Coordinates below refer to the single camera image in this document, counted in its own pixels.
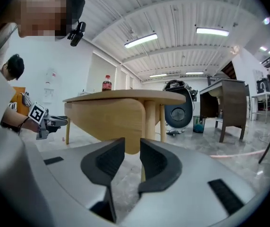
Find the ceiling light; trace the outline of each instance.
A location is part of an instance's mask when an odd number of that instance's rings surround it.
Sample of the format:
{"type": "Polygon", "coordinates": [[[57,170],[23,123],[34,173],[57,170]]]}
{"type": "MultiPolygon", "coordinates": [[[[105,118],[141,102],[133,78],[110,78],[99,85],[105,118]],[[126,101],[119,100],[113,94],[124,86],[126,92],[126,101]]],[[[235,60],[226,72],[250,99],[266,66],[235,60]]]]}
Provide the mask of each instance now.
{"type": "Polygon", "coordinates": [[[202,71],[196,71],[196,72],[187,72],[185,74],[189,75],[189,74],[203,74],[204,72],[202,71]]]}
{"type": "Polygon", "coordinates": [[[210,34],[210,35],[221,35],[221,36],[228,36],[229,32],[226,30],[221,29],[213,29],[213,28],[197,28],[197,34],[210,34]]]}
{"type": "Polygon", "coordinates": [[[261,51],[267,51],[267,48],[264,47],[264,46],[261,46],[261,47],[260,47],[260,50],[261,50],[261,51]]]}
{"type": "Polygon", "coordinates": [[[264,20],[263,20],[263,24],[267,25],[270,23],[270,17],[266,17],[264,20]]]}
{"type": "Polygon", "coordinates": [[[128,48],[131,48],[131,47],[133,47],[135,45],[142,44],[144,42],[147,42],[147,41],[150,41],[150,40],[155,40],[155,39],[158,39],[158,36],[157,36],[156,33],[151,34],[151,35],[147,35],[147,36],[142,37],[140,39],[129,42],[129,43],[125,44],[124,47],[128,49],[128,48]]]}
{"type": "Polygon", "coordinates": [[[159,75],[152,75],[152,76],[149,76],[150,78],[156,78],[156,77],[165,77],[167,76],[167,74],[159,74],[159,75]]]}

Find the person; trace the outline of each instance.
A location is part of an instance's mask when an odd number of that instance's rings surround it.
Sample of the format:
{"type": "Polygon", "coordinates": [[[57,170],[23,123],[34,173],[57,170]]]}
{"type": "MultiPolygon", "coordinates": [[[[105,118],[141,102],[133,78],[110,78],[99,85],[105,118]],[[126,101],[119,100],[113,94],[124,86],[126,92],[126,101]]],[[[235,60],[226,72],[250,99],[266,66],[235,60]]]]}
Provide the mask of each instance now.
{"type": "MultiPolygon", "coordinates": [[[[10,0],[0,13],[0,66],[9,47],[9,37],[17,29],[19,37],[53,35],[65,37],[83,12],[85,0],[10,0]]],[[[19,126],[27,116],[7,108],[2,122],[19,126]]],[[[26,120],[23,128],[38,132],[39,125],[26,120]]]]}
{"type": "Polygon", "coordinates": [[[25,70],[23,59],[18,55],[12,55],[10,59],[0,68],[2,75],[7,81],[18,80],[25,70]]]}

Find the marble floor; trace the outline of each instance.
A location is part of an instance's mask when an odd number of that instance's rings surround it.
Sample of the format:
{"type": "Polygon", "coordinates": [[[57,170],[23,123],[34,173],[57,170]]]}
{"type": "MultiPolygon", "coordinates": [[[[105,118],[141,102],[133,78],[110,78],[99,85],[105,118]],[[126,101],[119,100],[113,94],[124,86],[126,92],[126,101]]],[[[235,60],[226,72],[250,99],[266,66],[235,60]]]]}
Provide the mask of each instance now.
{"type": "MultiPolygon", "coordinates": [[[[192,131],[192,123],[184,133],[175,136],[167,135],[167,143],[179,147],[194,149],[209,155],[229,167],[245,179],[256,192],[270,187],[270,151],[261,164],[258,160],[270,140],[270,123],[247,121],[243,140],[239,140],[240,129],[227,127],[223,143],[219,143],[221,124],[215,128],[215,120],[207,119],[203,134],[192,131]]],[[[160,126],[156,126],[156,140],[160,140],[160,126]]],[[[99,142],[97,139],[71,124],[70,144],[65,144],[65,127],[51,133],[46,140],[35,140],[35,133],[23,130],[20,137],[24,142],[36,144],[39,151],[65,149],[99,142]]],[[[112,181],[113,200],[120,222],[133,208],[139,199],[137,187],[140,184],[141,162],[139,153],[125,154],[125,159],[112,181]]]]}

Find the white ceiling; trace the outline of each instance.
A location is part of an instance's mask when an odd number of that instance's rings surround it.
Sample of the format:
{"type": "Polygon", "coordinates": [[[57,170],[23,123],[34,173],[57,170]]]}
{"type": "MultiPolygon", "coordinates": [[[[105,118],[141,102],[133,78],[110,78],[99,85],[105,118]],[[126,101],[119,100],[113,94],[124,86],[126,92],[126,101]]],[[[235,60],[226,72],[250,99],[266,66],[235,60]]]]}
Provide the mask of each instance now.
{"type": "Polygon", "coordinates": [[[146,81],[159,73],[214,75],[230,61],[231,47],[244,47],[266,15],[257,0],[86,0],[80,20],[87,24],[85,39],[146,81]],[[196,34],[195,25],[230,34],[196,34]],[[124,47],[153,31],[157,40],[124,47]]]}

